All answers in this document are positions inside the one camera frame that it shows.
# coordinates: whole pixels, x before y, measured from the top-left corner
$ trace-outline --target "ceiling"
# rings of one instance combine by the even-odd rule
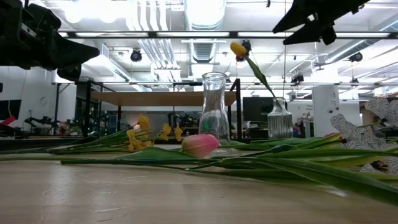
[[[86,0],[95,2],[106,2],[107,0]],[[131,14],[140,14],[141,4],[138,4],[138,11],[132,11],[128,1],[107,1],[104,7],[98,7],[99,3],[89,5],[90,7],[83,8],[80,13],[83,14],[81,21],[71,23],[65,17],[65,12],[68,11],[72,1],[68,0],[36,0],[31,3],[41,4],[53,12],[62,20],[63,31],[104,31],[104,30],[118,30],[128,31],[126,25],[126,18]],[[150,1],[146,2],[147,21],[150,21]],[[226,12],[223,21],[222,30],[226,31],[270,31],[278,23],[278,21],[285,14],[285,9],[291,6],[290,1],[272,0],[270,8],[266,7],[267,1],[257,0],[226,0]],[[166,21],[169,30],[185,30],[185,17],[183,11],[182,0],[166,1]],[[359,13],[352,15],[351,13],[339,18],[335,21],[335,30],[345,32],[366,32],[366,31],[380,31],[381,27],[385,27],[387,22],[398,21],[398,1],[395,0],[371,0],[364,9]],[[206,7],[203,9],[203,17],[206,15]],[[114,15],[117,19],[114,22],[103,22],[100,16],[95,15]],[[95,40],[77,40],[84,44],[95,45],[101,47],[102,44],[109,48],[109,57],[115,64],[127,72],[132,80],[150,82],[154,81],[153,72],[151,74],[152,62],[146,53],[142,52],[142,60],[140,62],[132,62],[129,58],[132,49],[141,47],[137,39],[95,39]],[[237,65],[233,53],[229,49],[232,41],[242,41],[234,39],[225,39],[225,43],[217,44],[216,56],[213,66],[210,70],[214,72],[228,72],[231,78],[240,78],[242,82],[255,82],[256,78],[245,63]],[[286,74],[287,82],[290,82],[290,77],[296,73],[302,73],[305,77],[305,82],[314,82],[314,73],[317,67],[313,66],[314,62],[324,62],[324,58],[337,50],[344,50],[347,47],[358,43],[358,40],[338,39],[331,45],[326,46],[323,42],[311,44],[296,44],[284,46],[281,39],[252,39],[251,58],[258,64],[261,71],[269,77],[269,82],[282,82],[283,76]],[[193,79],[199,77],[194,74],[192,76],[193,67],[188,44],[183,44],[181,39],[171,39],[171,44],[175,59],[181,68],[180,76],[182,80]],[[351,77],[359,77],[361,82],[378,82],[388,80],[389,77],[398,76],[397,61],[398,40],[381,40],[376,42],[363,50],[363,60],[361,62],[354,62],[340,60],[332,65],[323,66],[328,70],[333,67],[333,70],[338,71],[339,82],[349,82]],[[383,72],[369,75],[371,72],[376,72],[380,68],[389,65],[388,69]],[[83,75],[94,78],[98,81],[115,82],[119,81],[109,69],[105,69],[104,65],[88,63],[86,72]],[[328,77],[323,78],[324,82],[328,81]],[[134,91],[131,86],[112,86],[118,91]],[[259,86],[250,86],[249,89],[261,88]],[[367,86],[358,93],[364,93],[375,87]]]

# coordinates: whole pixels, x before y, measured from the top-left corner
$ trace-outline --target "glass vase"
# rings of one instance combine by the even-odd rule
[[[229,124],[224,100],[226,75],[210,72],[202,78],[205,100],[199,122],[199,134],[212,134],[220,142],[229,144]],[[231,149],[216,149],[212,156],[229,153]]]
[[[274,109],[267,115],[268,139],[293,137],[293,117],[286,110],[285,99],[274,98]]]

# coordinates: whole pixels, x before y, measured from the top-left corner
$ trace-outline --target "small glass vase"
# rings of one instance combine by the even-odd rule
[[[202,78],[205,100],[199,122],[199,134],[212,134],[220,142],[229,144],[229,124],[224,100],[226,75],[210,72],[204,74]],[[231,149],[216,149],[211,155],[230,153]]]
[[[285,99],[274,98],[274,109],[267,115],[268,139],[293,137],[293,117],[286,110]]]

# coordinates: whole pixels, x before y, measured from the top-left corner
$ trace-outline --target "shelf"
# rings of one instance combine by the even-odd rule
[[[203,92],[107,92],[91,93],[96,100],[116,106],[203,106]],[[225,105],[236,101],[236,93],[225,92]]]

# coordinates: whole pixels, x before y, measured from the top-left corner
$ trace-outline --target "ventilation duct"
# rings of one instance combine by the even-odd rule
[[[390,19],[384,21],[382,24],[378,25],[380,32],[397,32],[398,30],[398,15],[391,17]],[[326,63],[335,63],[349,56],[365,49],[366,47],[372,46],[373,44],[379,42],[380,40],[354,40],[350,43],[342,46],[338,50],[328,54],[325,57]]]
[[[184,0],[185,25],[192,31],[219,31],[223,26],[226,0]],[[190,53],[198,63],[209,63],[216,44],[191,43]]]

